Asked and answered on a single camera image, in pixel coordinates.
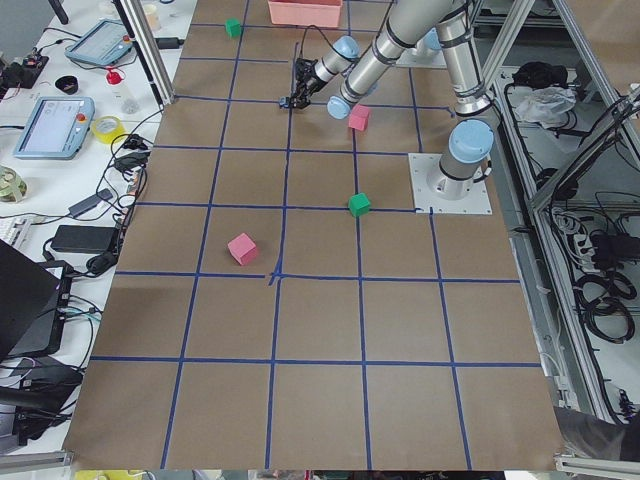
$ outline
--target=pink plastic container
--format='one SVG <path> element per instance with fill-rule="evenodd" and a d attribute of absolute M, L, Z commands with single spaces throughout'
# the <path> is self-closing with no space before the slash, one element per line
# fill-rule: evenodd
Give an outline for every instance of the pink plastic container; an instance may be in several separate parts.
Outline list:
<path fill-rule="evenodd" d="M 276 25 L 317 25 L 337 27 L 340 24 L 342 0 L 269 0 L 271 22 Z"/>

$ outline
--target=tape roll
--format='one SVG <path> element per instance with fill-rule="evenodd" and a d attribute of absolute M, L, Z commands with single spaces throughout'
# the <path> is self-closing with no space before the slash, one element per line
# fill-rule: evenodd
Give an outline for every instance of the tape roll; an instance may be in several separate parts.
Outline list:
<path fill-rule="evenodd" d="M 111 144 L 116 138 L 127 133 L 118 117 L 100 117 L 91 122 L 91 131 L 102 143 Z"/>

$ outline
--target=power adapter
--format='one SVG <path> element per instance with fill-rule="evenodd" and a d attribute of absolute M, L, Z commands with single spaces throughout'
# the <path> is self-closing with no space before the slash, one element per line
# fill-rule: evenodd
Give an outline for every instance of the power adapter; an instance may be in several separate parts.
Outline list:
<path fill-rule="evenodd" d="M 121 173 L 133 170 L 136 167 L 144 167 L 149 161 L 149 152 L 132 152 L 118 157 L 113 162 L 113 167 Z"/>
<path fill-rule="evenodd" d="M 104 253 L 113 251 L 118 229 L 88 225 L 60 225 L 51 240 L 51 249 L 64 253 Z"/>

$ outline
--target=laptop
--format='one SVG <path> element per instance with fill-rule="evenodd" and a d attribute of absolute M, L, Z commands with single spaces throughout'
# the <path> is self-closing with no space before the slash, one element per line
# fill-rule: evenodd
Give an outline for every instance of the laptop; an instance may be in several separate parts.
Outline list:
<path fill-rule="evenodd" d="M 66 316 L 60 309 L 69 304 L 72 282 L 69 273 L 73 271 L 73 267 L 61 260 L 42 262 L 38 265 L 56 277 L 58 287 L 7 358 L 42 357 L 60 349 Z"/>
<path fill-rule="evenodd" d="M 0 361 L 50 302 L 59 279 L 0 240 Z"/>

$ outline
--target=yellow object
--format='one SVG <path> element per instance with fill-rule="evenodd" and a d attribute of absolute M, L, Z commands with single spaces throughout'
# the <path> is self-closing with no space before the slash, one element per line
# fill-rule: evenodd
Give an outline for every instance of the yellow object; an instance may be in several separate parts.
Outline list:
<path fill-rule="evenodd" d="M 75 480 L 142 480 L 143 470 L 78 470 Z"/>
<path fill-rule="evenodd" d="M 120 119 L 112 116 L 96 118 L 91 122 L 91 131 L 98 140 L 107 144 L 111 144 L 116 139 L 124 140 L 124 135 L 127 133 Z"/>

